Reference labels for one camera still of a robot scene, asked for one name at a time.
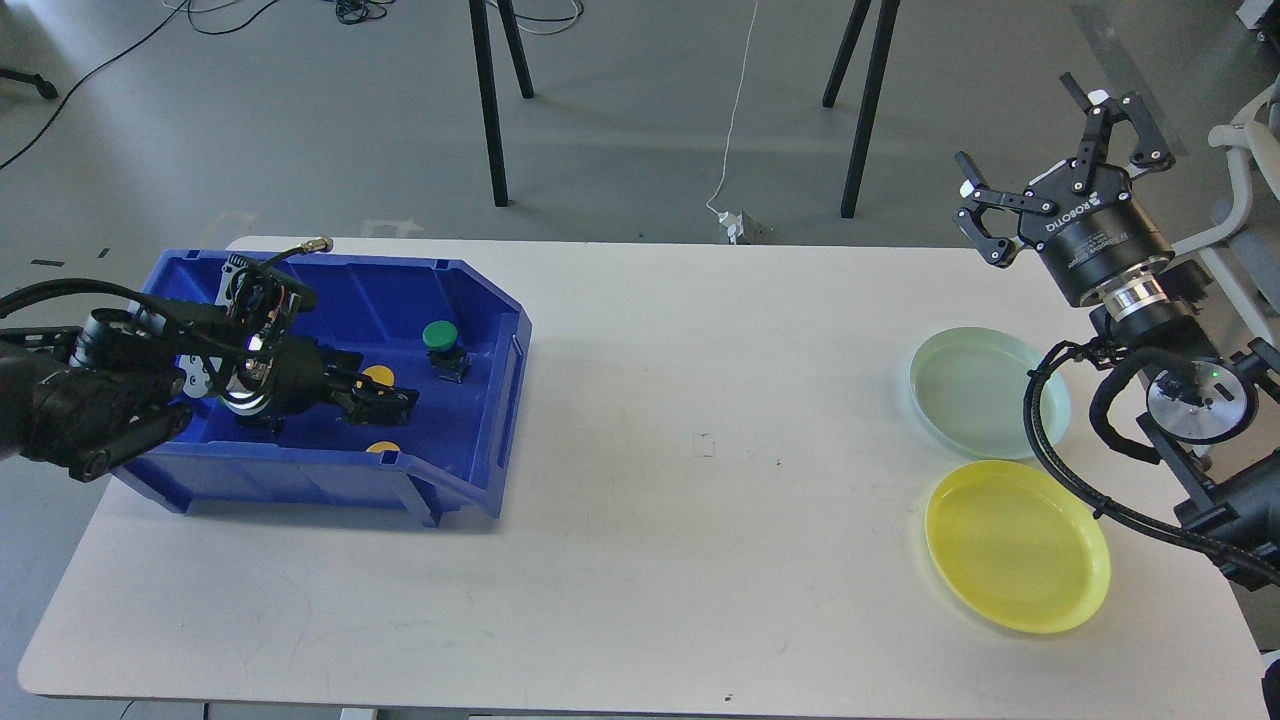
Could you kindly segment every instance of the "black table leg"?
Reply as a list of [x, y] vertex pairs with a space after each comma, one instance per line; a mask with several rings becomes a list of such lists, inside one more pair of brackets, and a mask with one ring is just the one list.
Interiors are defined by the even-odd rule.
[[867, 12], [872, 9], [872, 0], [858, 0], [854, 3], [854, 12], [849, 14], [849, 24], [845, 26], [845, 38], [840, 41], [840, 51], [836, 53], [836, 64], [831, 67], [831, 76], [827, 78], [827, 92], [822, 95], [822, 106], [833, 108], [836, 96], [840, 95], [840, 83], [845, 82], [845, 70], [849, 69], [849, 59], [854, 56], [854, 46], [858, 45], [858, 36], [863, 32], [863, 23], [867, 22]]
[[485, 0], [468, 0], [471, 37], [476, 46], [476, 74], [480, 76], [480, 110], [484, 113], [484, 136], [489, 146], [489, 177], [493, 181], [493, 204], [506, 208], [507, 168], [502, 160], [502, 129], [498, 127], [498, 91], [493, 82], [493, 47], [489, 44], [489, 18]]
[[534, 96], [534, 81], [529, 78], [529, 63], [525, 60], [525, 44], [520, 40], [520, 26], [516, 24], [516, 10], [511, 0], [497, 0], [498, 15], [502, 18], [502, 29], [507, 33], [507, 47], [511, 49], [511, 60], [516, 64], [516, 81], [520, 82], [520, 95]]
[[893, 22], [897, 19], [900, 3], [901, 0], [881, 0], [881, 14], [876, 22], [876, 38], [872, 41], [870, 67], [867, 69], [867, 86], [863, 88], [863, 106], [858, 110], [854, 152], [849, 158], [849, 176], [845, 178], [845, 197], [840, 202], [841, 218], [852, 218], [854, 210], [858, 208], [858, 191], [863, 184], [867, 150], [872, 142], [872, 128], [876, 126], [876, 106], [879, 104], [879, 90], [884, 83], [888, 44], [893, 38]]

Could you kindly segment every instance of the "table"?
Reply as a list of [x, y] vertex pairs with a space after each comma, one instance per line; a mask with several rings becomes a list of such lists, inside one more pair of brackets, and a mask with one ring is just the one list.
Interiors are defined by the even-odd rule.
[[[234, 249], [278, 250], [252, 237]], [[1265, 717], [1231, 592], [1103, 524], [1111, 594], [1076, 630], [977, 618], [929, 565], [966, 459], [905, 393], [929, 334], [1087, 338], [1037, 263], [970, 250], [339, 240], [461, 258], [525, 304], [502, 519], [215, 506], [113, 480], [19, 667], [33, 693], [489, 712]], [[320, 299], [334, 302], [337, 299]], [[1171, 519], [1162, 468], [1106, 451], [1066, 374], [1060, 450]], [[1134, 416], [1138, 393], [1114, 418]], [[1132, 423], [1121, 432], [1137, 433]], [[1119, 478], [1103, 482], [1106, 478]]]

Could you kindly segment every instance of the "cable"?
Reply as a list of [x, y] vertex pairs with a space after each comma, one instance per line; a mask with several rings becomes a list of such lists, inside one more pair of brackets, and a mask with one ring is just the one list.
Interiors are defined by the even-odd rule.
[[[531, 15], [521, 15], [520, 13], [513, 13], [513, 14], [516, 15], [516, 18], [521, 20], [529, 20], [531, 23], [567, 23], [582, 14], [582, 10], [579, 8], [580, 4], [581, 3], [573, 3], [573, 14], [567, 18], [534, 18]], [[498, 5], [493, 3], [493, 0], [489, 0], [489, 6], [497, 8]]]
[[155, 33], [157, 33], [157, 32], [160, 32], [160, 29], [164, 26], [169, 24], [169, 20], [172, 20], [173, 17], [177, 15], [177, 14], [178, 14], [178, 10], [173, 10], [172, 13], [169, 13], [169, 17], [166, 17], [164, 19], [164, 22], [161, 22], [160, 24], [157, 24], [155, 27], [155, 29], [152, 29], [151, 32], [148, 32], [142, 40], [134, 42], [133, 45], [129, 45], [128, 47], [124, 49], [123, 53], [113, 56], [110, 60], [108, 60], [108, 61], [102, 63], [101, 65], [93, 68], [84, 77], [79, 78], [79, 81], [77, 81], [76, 85], [73, 85], [72, 88], [67, 91], [67, 95], [63, 96], [63, 101], [59, 102], [58, 108], [54, 109], [54, 114], [49, 117], [49, 122], [45, 123], [45, 127], [40, 128], [40, 132], [36, 133], [36, 137], [31, 138], [31, 142], [28, 142], [22, 150], [17, 151], [12, 158], [9, 158], [3, 164], [0, 164], [0, 170], [3, 170], [5, 168], [8, 168], [9, 165], [12, 165], [13, 161], [17, 160], [18, 158], [22, 158], [28, 150], [31, 150], [31, 147], [33, 145], [36, 145], [36, 142], [41, 137], [45, 136], [45, 131], [47, 131], [49, 127], [54, 124], [54, 120], [56, 120], [58, 115], [61, 114], [63, 108], [67, 106], [67, 101], [72, 99], [72, 95], [76, 95], [76, 91], [79, 90], [79, 86], [84, 85], [84, 81], [87, 81], [88, 78], [93, 77], [93, 73], [96, 73], [97, 70], [101, 70], [102, 68], [105, 68], [105, 67], [110, 65], [111, 63], [119, 60], [120, 58], [128, 55], [129, 53], [132, 53], [133, 50], [136, 50], [143, 42], [151, 40], [151, 36], [155, 35]]
[[724, 160], [721, 163], [721, 181], [716, 186], [716, 192], [707, 199], [707, 209], [716, 213], [717, 217], [721, 211], [712, 208], [712, 200], [719, 197], [721, 188], [724, 187], [724, 176], [728, 173], [728, 142], [733, 137], [733, 119], [737, 117], [737, 105], [742, 100], [742, 82], [746, 81], [746, 55], [751, 50], [751, 32], [755, 29], [755, 14], [760, 10], [760, 0], [755, 0], [755, 6], [751, 8], [751, 24], [746, 28], [746, 45], [742, 47], [742, 74], [737, 78], [737, 95], [733, 96], [733, 111], [728, 114], [728, 135], [724, 136]]
[[[353, 26], [366, 20], [380, 20], [387, 17], [387, 8], [396, 0], [334, 0], [333, 12], [338, 15], [338, 22], [344, 26]], [[378, 9], [376, 14], [370, 10], [370, 5]]]
[[[201, 8], [198, 10], [188, 9], [187, 12], [198, 15], [201, 13], [212, 13], [214, 10], [221, 10], [223, 8], [230, 8], [232, 5], [234, 5], [237, 3], [239, 3], [239, 0], [227, 0], [221, 5], [214, 5], [212, 8]], [[170, 5], [168, 0], [160, 0], [160, 4], [164, 5], [165, 8], [170, 9], [170, 10], [182, 10], [183, 9], [182, 5], [189, 5], [189, 3], [183, 3], [182, 5]]]
[[52, 300], [55, 297], [64, 297], [68, 295], [114, 295], [116, 297], [123, 297], [137, 302], [145, 307], [148, 313], [154, 313], [165, 320], [174, 323], [174, 327], [180, 328], [179, 332], [187, 333], [188, 336], [215, 347], [228, 357], [260, 357], [266, 355], [265, 352], [246, 350], [243, 347], [237, 347], [234, 345], [227, 345], [219, 340], [215, 340], [202, 331], [197, 331], [183, 323], [179, 318], [174, 316], [168, 309], [157, 304], [150, 295], [143, 295], [141, 292], [132, 291], [124, 286], [118, 286], [115, 283], [109, 283], [104, 281], [93, 281], [88, 278], [64, 278], [45, 281], [36, 283], [33, 286], [24, 287], [10, 292], [9, 295], [0, 297], [0, 319], [8, 318], [13, 313], [29, 307], [32, 305], [44, 302], [46, 300]]
[[268, 8], [270, 8], [271, 5], [275, 5], [280, 0], [271, 0], [266, 5], [262, 5], [261, 8], [259, 8], [257, 12], [253, 13], [252, 15], [250, 15], [247, 20], [242, 22], [241, 24], [238, 24], [238, 26], [236, 26], [233, 28], [228, 28], [228, 29], [201, 29], [201, 28], [196, 27], [196, 19], [192, 18], [193, 12], [191, 9], [191, 0], [183, 0], [182, 5], [179, 5], [179, 8], [186, 8], [186, 10], [187, 10], [187, 24], [189, 24], [191, 29], [198, 32], [200, 35], [230, 35], [233, 32], [239, 32], [239, 31], [244, 29], [246, 27], [248, 27], [248, 23], [256, 20], [257, 17], [261, 15], [262, 13], [265, 13]]
[[1027, 429], [1027, 439], [1030, 442], [1032, 452], [1036, 454], [1036, 457], [1053, 479], [1070, 491], [1071, 495], [1084, 501], [1085, 505], [1093, 507], [1094, 518], [1106, 515], [1116, 523], [1147, 537], [1201, 552], [1217, 565], [1226, 561], [1234, 562], [1261, 575], [1268, 583], [1280, 585], [1280, 570], [1258, 555], [1242, 547], [1162, 523], [1126, 507], [1098, 492], [1084, 478], [1076, 475], [1062, 457], [1057, 455], [1044, 429], [1044, 419], [1041, 413], [1041, 398], [1044, 386], [1048, 384], [1053, 373], [1068, 361], [1085, 357], [1091, 361], [1096, 360], [1101, 350], [1103, 347], [1098, 341], [1091, 341], [1083, 346], [1073, 342], [1060, 342], [1044, 355], [1039, 366], [1030, 373], [1032, 380], [1028, 383], [1027, 395], [1023, 397], [1023, 425]]
[[[566, 29], [576, 26], [577, 20], [582, 18], [582, 13], [586, 12], [586, 5], [582, 4], [582, 0], [570, 0], [570, 3], [573, 4], [573, 14], [567, 18], [531, 18], [529, 15], [521, 15], [520, 13], [512, 13], [517, 19], [529, 20], [534, 23], [568, 23], [564, 27], [558, 27], [556, 29], [547, 29], [547, 31], [534, 29], [531, 27], [525, 27], [520, 23], [516, 23], [516, 27], [527, 32], [529, 35], [540, 35], [540, 36], [559, 35]], [[495, 10], [498, 9], [498, 4], [494, 0], [488, 0], [488, 5]]]

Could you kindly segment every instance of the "gray floor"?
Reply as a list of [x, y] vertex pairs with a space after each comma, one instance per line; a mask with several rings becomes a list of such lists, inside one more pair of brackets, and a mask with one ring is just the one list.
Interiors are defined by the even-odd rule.
[[[229, 27], [260, 5], [244, 0], [198, 20]], [[567, 5], [517, 1], [531, 14]], [[1138, 195], [1170, 238], [1184, 237], [1208, 224], [1228, 188], [1208, 129], [1280, 70], [1229, 0], [905, 3], [860, 213], [841, 220], [865, 46], [837, 108], [822, 110], [818, 99], [849, 6], [760, 4], [717, 205], [772, 228], [771, 242], [961, 246], [950, 222], [961, 179], [951, 155], [968, 150], [993, 184], [1016, 188], [1074, 152], [1082, 124], [1057, 85], [1064, 70], [1085, 87], [1140, 90], [1153, 101], [1180, 156]], [[490, 202], [466, 4], [406, 0], [389, 10], [343, 27], [332, 5], [291, 0], [224, 37], [174, 18], [90, 79], [45, 138], [0, 172], [0, 290], [70, 275], [137, 286], [163, 247], [218, 247], [251, 233], [718, 240], [703, 202], [721, 173], [751, 3], [588, 0], [573, 29], [526, 36], [535, 100], [520, 99], [495, 36], [506, 209]], [[0, 65], [36, 69], [67, 92], [165, 14], [159, 0], [0, 3]], [[28, 87], [0, 85], [0, 156], [52, 108]], [[895, 283], [887, 292], [911, 287], [911, 278], [886, 282]], [[54, 305], [14, 322], [77, 323], [84, 309]], [[101, 484], [22, 460], [0, 464], [0, 715], [115, 717], [124, 703], [36, 698], [14, 682]], [[1280, 646], [1277, 597], [1242, 600], [1265, 647]], [[182, 703], [129, 711], [198, 715]], [[214, 707], [218, 719], [334, 716]]]

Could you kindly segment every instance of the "black wire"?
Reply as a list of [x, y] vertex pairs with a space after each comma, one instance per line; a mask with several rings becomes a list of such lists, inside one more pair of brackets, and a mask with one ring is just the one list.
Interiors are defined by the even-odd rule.
[[183, 8], [183, 5], [178, 5], [178, 8], [175, 8], [172, 13], [169, 13], [169, 17], [166, 17], [164, 19], [164, 22], [161, 22], [160, 24], [157, 24], [155, 27], [155, 29], [152, 29], [151, 32], [148, 32], [142, 40], [134, 42], [133, 45], [129, 45], [128, 47], [124, 49], [123, 53], [115, 55], [110, 60], [108, 60], [108, 61], [102, 63], [101, 65], [99, 65], [99, 67], [93, 68], [92, 70], [90, 70], [84, 77], [79, 78], [79, 81], [77, 81], [76, 85], [73, 85], [72, 88], [67, 91], [67, 95], [63, 95], [61, 102], [59, 102], [58, 108], [54, 109], [54, 114], [49, 115], [49, 120], [45, 123], [45, 127], [40, 128], [40, 132], [36, 133], [36, 137], [31, 138], [31, 142], [28, 142], [22, 150], [14, 152], [13, 156], [9, 158], [8, 160], [5, 160], [4, 163], [0, 163], [0, 170], [8, 168], [18, 158], [22, 158], [28, 150], [31, 150], [31, 147], [33, 145], [36, 145], [36, 141], [38, 141], [41, 137], [44, 137], [45, 131], [47, 131], [49, 127], [54, 124], [54, 120], [56, 120], [58, 115], [61, 114], [63, 108], [67, 106], [67, 101], [72, 99], [72, 95], [76, 95], [76, 91], [79, 90], [79, 86], [84, 85], [84, 81], [87, 81], [88, 78], [93, 77], [93, 73], [96, 73], [97, 70], [101, 70], [102, 68], [110, 65], [111, 63], [114, 63], [114, 61], [119, 60], [120, 58], [128, 55], [129, 53], [134, 51], [143, 42], [151, 40], [151, 36], [155, 35], [155, 33], [157, 33], [157, 32], [160, 32], [160, 28], [163, 28], [164, 26], [169, 24], [169, 20], [172, 20], [173, 17], [177, 15], [178, 10], [180, 10], [182, 8]]
[[[365, 20], [380, 20], [387, 17], [387, 8], [381, 5], [392, 5], [396, 0], [334, 0], [333, 12], [338, 15], [338, 22], [344, 26], [353, 26], [362, 23]], [[370, 10], [370, 5], [378, 9], [374, 14]]]
[[1041, 361], [1039, 366], [1032, 372], [1032, 380], [1027, 386], [1027, 395], [1023, 401], [1023, 423], [1027, 429], [1027, 439], [1030, 442], [1036, 457], [1044, 465], [1044, 469], [1062, 487], [1093, 507], [1094, 518], [1106, 515], [1121, 525], [1137, 530], [1147, 537], [1167, 542], [1188, 550], [1194, 550], [1208, 556], [1217, 564], [1230, 560], [1236, 565], [1257, 573], [1268, 583], [1280, 585], [1280, 570], [1260, 557], [1258, 555], [1222, 541], [1210, 538], [1167, 523], [1143, 515], [1126, 507], [1106, 495], [1098, 492], [1093, 486], [1076, 475], [1053, 450], [1048, 433], [1044, 430], [1044, 419], [1041, 414], [1041, 398], [1044, 386], [1059, 368], [1070, 360], [1080, 359], [1089, 351], [1088, 346], [1071, 342], [1056, 345]]
[[68, 295], [114, 295], [116, 297], [123, 297], [137, 302], [147, 311], [154, 313], [165, 320], [174, 324], [174, 327], [180, 328], [179, 332], [186, 333], [201, 342], [205, 342], [230, 357], [259, 357], [264, 352], [255, 352], [246, 350], [243, 347], [236, 347], [234, 345], [227, 345], [219, 340], [215, 340], [202, 331], [188, 327], [180, 319], [175, 318], [168, 309], [157, 304], [150, 295], [143, 295], [141, 292], [132, 291], [124, 286], [118, 286], [115, 283], [109, 283], [104, 281], [93, 281], [88, 278], [64, 278], [45, 281], [32, 286], [27, 286], [22, 290], [10, 292], [9, 295], [0, 297], [0, 319], [8, 318], [13, 313], [45, 302], [46, 300], [52, 300], [55, 297], [64, 297]]
[[186, 8], [187, 9], [187, 24], [189, 24], [191, 29], [198, 32], [200, 35], [230, 35], [233, 32], [238, 32], [238, 31], [242, 31], [246, 27], [248, 27], [248, 23], [256, 20], [257, 17], [261, 15], [262, 13], [265, 13], [268, 8], [270, 8], [271, 5], [275, 5], [280, 0], [271, 0], [266, 5], [262, 5], [261, 8], [259, 8], [257, 12], [253, 13], [252, 15], [250, 15], [247, 20], [244, 20], [241, 24], [238, 24], [238, 26], [236, 26], [233, 28], [229, 28], [229, 29], [201, 29], [201, 28], [196, 27], [196, 20], [195, 20], [195, 18], [191, 14], [191, 0], [184, 0], [180, 5], [178, 5], [178, 8]]
[[[493, 0], [489, 0], [489, 6], [490, 8], [497, 8], [498, 4], [494, 3]], [[529, 22], [534, 22], [534, 23], [567, 23], [567, 22], [570, 22], [570, 20], [572, 20], [572, 19], [575, 19], [577, 17], [581, 17], [582, 13], [579, 13], [576, 15], [570, 15], [567, 18], [531, 18], [529, 15], [521, 15], [520, 13], [512, 13], [512, 14], [516, 15], [517, 18], [522, 19], [522, 20], [529, 20]]]

